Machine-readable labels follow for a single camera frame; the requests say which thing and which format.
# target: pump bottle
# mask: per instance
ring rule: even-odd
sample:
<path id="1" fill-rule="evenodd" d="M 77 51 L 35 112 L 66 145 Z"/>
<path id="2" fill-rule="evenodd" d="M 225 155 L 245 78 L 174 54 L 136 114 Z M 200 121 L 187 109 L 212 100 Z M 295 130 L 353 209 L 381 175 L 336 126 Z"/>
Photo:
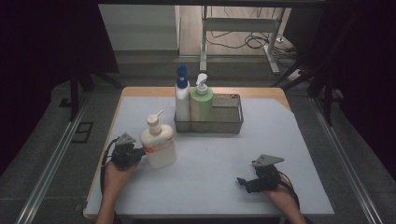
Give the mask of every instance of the pump bottle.
<path id="1" fill-rule="evenodd" d="M 163 110 L 158 114 L 148 116 L 148 129 L 140 135 L 148 163 L 154 169 L 172 164 L 177 159 L 173 129 L 167 124 L 159 123 L 158 117 L 162 112 Z"/>
<path id="2" fill-rule="evenodd" d="M 190 82 L 187 80 L 187 66 L 177 69 L 177 84 L 175 86 L 176 121 L 190 121 Z"/>
<path id="3" fill-rule="evenodd" d="M 197 86 L 190 91 L 192 121 L 208 121 L 212 110 L 213 91 L 206 86 L 207 74 L 198 75 Z"/>

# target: white pump cap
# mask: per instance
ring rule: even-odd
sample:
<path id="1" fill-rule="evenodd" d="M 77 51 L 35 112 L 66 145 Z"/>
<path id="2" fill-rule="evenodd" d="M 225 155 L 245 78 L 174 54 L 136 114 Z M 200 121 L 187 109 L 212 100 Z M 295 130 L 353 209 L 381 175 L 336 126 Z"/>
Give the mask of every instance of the white pump cap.
<path id="1" fill-rule="evenodd" d="M 207 74 L 201 73 L 200 75 L 198 75 L 198 79 L 197 79 L 198 94 L 204 95 L 207 93 L 207 86 L 205 84 L 206 79 L 207 79 Z"/>
<path id="2" fill-rule="evenodd" d="M 158 124 L 158 122 L 159 122 L 158 117 L 161 115 L 162 112 L 163 112 L 163 110 L 158 112 L 156 115 L 155 114 L 149 115 L 147 118 L 147 122 L 149 125 L 149 132 L 153 135 L 158 135 L 162 131 L 161 125 Z"/>

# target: table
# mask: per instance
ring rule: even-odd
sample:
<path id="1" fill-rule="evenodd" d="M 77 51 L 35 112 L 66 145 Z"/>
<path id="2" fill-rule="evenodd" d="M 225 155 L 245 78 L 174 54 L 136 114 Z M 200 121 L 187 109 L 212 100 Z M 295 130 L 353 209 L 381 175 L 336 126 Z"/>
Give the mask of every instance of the table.
<path id="1" fill-rule="evenodd" d="M 292 181 L 304 214 L 333 214 L 284 92 L 280 88 L 213 91 L 240 94 L 244 113 L 240 134 L 175 133 L 177 161 L 154 170 L 142 158 L 119 197 L 117 213 L 131 218 L 280 217 L 265 196 L 248 194 L 236 181 L 256 178 L 251 161 L 268 154 L 285 159 L 276 167 Z M 125 88 L 104 151 L 124 132 L 138 139 L 147 128 L 146 116 L 159 109 L 164 110 L 160 123 L 175 128 L 173 87 Z M 88 218 L 96 217 L 101 202 L 99 173 L 100 164 L 84 210 Z"/>

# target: black cable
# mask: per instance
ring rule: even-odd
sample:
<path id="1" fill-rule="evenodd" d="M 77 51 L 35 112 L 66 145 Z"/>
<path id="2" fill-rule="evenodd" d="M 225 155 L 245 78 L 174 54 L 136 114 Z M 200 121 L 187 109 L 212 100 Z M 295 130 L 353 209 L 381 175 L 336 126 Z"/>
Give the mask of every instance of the black cable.
<path id="1" fill-rule="evenodd" d="M 253 47 L 251 46 L 249 43 L 250 41 L 256 41 L 257 43 L 259 43 L 258 47 Z M 253 35 L 253 33 L 250 33 L 250 35 L 248 35 L 245 38 L 245 43 L 247 43 L 247 45 L 251 48 L 251 49 L 260 49 L 263 48 L 265 46 L 265 44 L 268 44 L 269 41 L 266 38 L 263 38 L 261 36 L 257 36 L 257 35 Z"/>
<path id="2" fill-rule="evenodd" d="M 217 38 L 217 37 L 221 37 L 221 36 L 224 36 L 224 35 L 228 35 L 228 34 L 232 33 L 232 31 L 226 32 L 226 33 L 221 34 L 221 35 L 213 35 L 213 31 L 210 31 L 210 33 L 212 34 L 213 37 Z"/>
<path id="3" fill-rule="evenodd" d="M 265 35 L 265 33 L 261 33 L 261 34 L 264 36 L 265 42 L 269 44 L 269 42 L 270 42 L 269 38 L 271 36 Z M 293 55 L 291 53 L 282 52 L 282 50 L 284 50 L 284 51 L 296 51 L 297 52 L 297 50 L 295 50 L 294 47 L 290 47 L 288 49 L 282 49 L 282 48 L 279 48 L 279 47 L 277 47 L 275 45 L 273 45 L 273 50 L 276 53 L 276 55 L 289 56 L 289 57 L 296 57 L 296 55 Z"/>
<path id="4" fill-rule="evenodd" d="M 259 18 L 261 14 L 262 14 L 262 7 L 259 10 L 257 10 L 257 18 Z"/>
<path id="5" fill-rule="evenodd" d="M 232 47 L 232 46 L 227 46 L 227 45 L 223 45 L 223 44 L 213 43 L 213 42 L 210 42 L 210 40 L 208 40 L 208 39 L 206 39 L 206 41 L 209 42 L 212 45 L 219 45 L 219 46 L 223 46 L 224 48 L 228 48 L 228 49 L 240 49 L 240 48 L 242 48 L 242 47 L 247 45 L 247 43 L 245 43 L 244 45 L 241 45 L 241 46 L 238 46 L 238 47 Z"/>
<path id="6" fill-rule="evenodd" d="M 224 7 L 224 12 L 225 12 L 225 14 L 226 14 L 228 17 L 230 17 L 230 16 L 228 15 L 227 11 L 225 10 L 225 7 Z"/>
<path id="7" fill-rule="evenodd" d="M 273 11 L 273 15 L 272 15 L 271 19 L 274 18 L 275 10 L 276 10 L 276 7 L 274 7 L 274 11 Z"/>
<path id="8" fill-rule="evenodd" d="M 255 7 L 254 10 L 250 13 L 250 16 L 249 16 L 250 18 L 251 18 L 251 15 L 253 15 L 253 13 L 254 13 L 256 10 L 257 10 L 257 7 Z"/>
<path id="9" fill-rule="evenodd" d="M 285 182 L 283 182 L 283 181 L 281 181 L 281 180 L 278 180 L 279 184 L 282 185 L 283 187 L 285 187 L 285 188 L 290 192 L 291 197 L 294 199 L 294 201 L 295 201 L 296 204 L 297 204 L 298 209 L 300 210 L 300 200 L 298 199 L 298 196 L 297 196 L 296 192 L 294 191 L 293 185 L 291 184 L 289 178 L 288 178 L 286 175 L 284 175 L 284 174 L 281 173 L 281 172 L 279 172 L 279 173 L 282 174 L 283 176 L 285 176 L 285 177 L 287 178 L 287 180 L 288 180 L 288 182 L 290 183 L 290 185 L 288 185 L 287 183 L 285 183 Z"/>
<path id="10" fill-rule="evenodd" d="M 106 170 L 106 163 L 107 163 L 107 158 L 108 158 L 108 151 L 110 151 L 111 146 L 114 143 L 116 143 L 118 140 L 119 140 L 119 137 L 116 139 L 113 139 L 113 141 L 111 141 L 108 144 L 105 154 L 103 155 L 103 158 L 102 158 L 102 164 L 100 167 L 100 190 L 102 191 L 102 194 L 103 194 L 103 190 L 105 187 L 105 170 Z"/>
<path id="11" fill-rule="evenodd" d="M 295 58 L 298 57 L 296 54 L 292 53 L 293 51 L 296 52 L 296 53 L 298 52 L 293 47 L 288 48 L 288 49 L 282 49 L 282 48 L 279 48 L 277 46 L 274 46 L 273 50 L 275 52 L 275 55 L 285 56 L 285 57 L 292 58 L 292 59 L 295 59 Z"/>

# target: black cloth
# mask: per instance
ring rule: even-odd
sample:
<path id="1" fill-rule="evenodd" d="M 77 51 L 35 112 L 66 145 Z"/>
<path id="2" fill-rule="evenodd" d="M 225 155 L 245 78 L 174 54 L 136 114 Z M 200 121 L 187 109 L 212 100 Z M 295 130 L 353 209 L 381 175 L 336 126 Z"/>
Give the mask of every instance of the black cloth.
<path id="1" fill-rule="evenodd" d="M 0 30 L 3 171 L 73 67 L 80 80 L 119 69 L 93 1 L 1 1 Z"/>
<path id="2" fill-rule="evenodd" d="M 395 7 L 369 1 L 333 67 L 342 110 L 394 179 L 395 21 Z"/>

